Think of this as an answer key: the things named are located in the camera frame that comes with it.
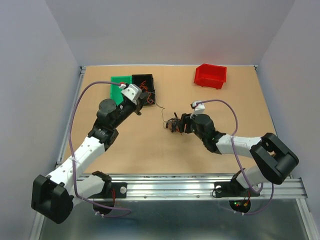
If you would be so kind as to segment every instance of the gray floor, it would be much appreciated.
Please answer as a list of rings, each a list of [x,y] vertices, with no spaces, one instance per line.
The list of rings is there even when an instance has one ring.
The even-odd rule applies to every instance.
[[[251,211],[266,204],[252,201]],[[260,214],[241,216],[221,201],[120,202],[133,213],[124,218],[95,216],[77,205],[62,224],[46,219],[42,240],[304,240],[308,239],[295,199],[273,200]]]

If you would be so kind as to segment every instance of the red bin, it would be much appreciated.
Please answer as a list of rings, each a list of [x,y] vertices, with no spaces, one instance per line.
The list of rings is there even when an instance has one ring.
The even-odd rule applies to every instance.
[[[227,67],[202,64],[195,70],[194,83],[202,87],[221,89],[227,81]]]

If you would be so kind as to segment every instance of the screw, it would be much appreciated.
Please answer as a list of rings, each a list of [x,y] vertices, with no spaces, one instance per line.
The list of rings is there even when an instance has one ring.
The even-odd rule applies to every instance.
[[[127,189],[125,186],[120,187],[120,193],[125,194],[127,192]]]

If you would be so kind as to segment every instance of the wooden table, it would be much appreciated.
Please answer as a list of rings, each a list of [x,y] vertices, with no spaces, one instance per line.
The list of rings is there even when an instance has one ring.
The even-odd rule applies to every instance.
[[[86,68],[81,89],[95,81],[109,81],[112,76],[153,74],[156,100],[164,119],[176,112],[191,113],[190,104],[197,100],[222,99],[235,110],[239,129],[237,136],[256,137],[274,127],[253,66],[228,66],[227,82],[222,89],[201,87],[193,83],[196,66],[90,66]],[[94,85],[84,95],[75,115],[72,142],[78,148],[96,120],[98,105],[109,98],[108,84]],[[144,107],[142,115],[132,114],[119,127],[119,136],[108,151],[92,163],[86,173],[108,174],[196,174],[235,173],[239,170],[233,155],[209,152],[194,134],[171,133],[163,128],[162,110]],[[222,103],[205,104],[205,113],[220,132],[231,134],[235,119]],[[65,159],[70,155],[69,146]],[[242,165],[255,162],[240,158]]]

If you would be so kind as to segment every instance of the white wall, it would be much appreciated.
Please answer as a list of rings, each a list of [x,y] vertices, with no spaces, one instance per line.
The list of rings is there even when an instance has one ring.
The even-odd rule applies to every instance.
[[[54,169],[79,78],[44,0],[0,7],[0,239],[29,238],[32,184]]]
[[[276,132],[298,155],[320,229],[320,1],[296,0],[258,66]]]
[[[258,64],[294,0],[46,0],[81,66]]]

